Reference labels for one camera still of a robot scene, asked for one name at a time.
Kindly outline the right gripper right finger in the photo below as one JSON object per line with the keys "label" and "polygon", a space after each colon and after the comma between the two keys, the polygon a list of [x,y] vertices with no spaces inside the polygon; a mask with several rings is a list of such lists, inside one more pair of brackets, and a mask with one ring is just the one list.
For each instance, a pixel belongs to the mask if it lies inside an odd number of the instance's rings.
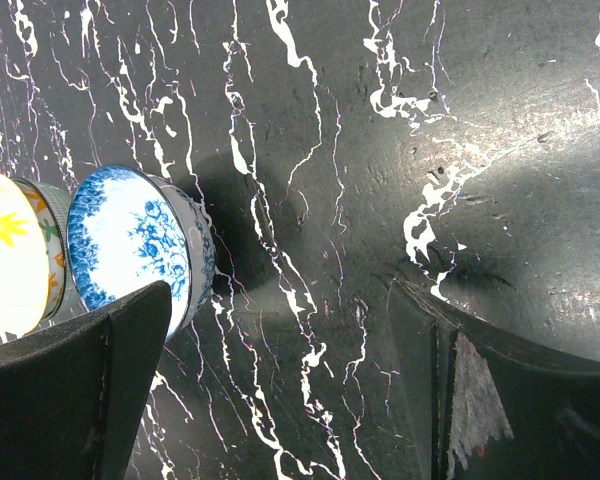
{"label": "right gripper right finger", "polygon": [[386,303],[424,479],[600,479],[600,362],[402,279]]}

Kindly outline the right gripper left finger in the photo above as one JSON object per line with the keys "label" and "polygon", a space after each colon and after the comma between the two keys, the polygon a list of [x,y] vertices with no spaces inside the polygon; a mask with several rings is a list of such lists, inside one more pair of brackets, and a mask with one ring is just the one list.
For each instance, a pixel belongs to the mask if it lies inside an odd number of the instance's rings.
{"label": "right gripper left finger", "polygon": [[121,479],[171,319],[157,281],[0,345],[0,479]]}

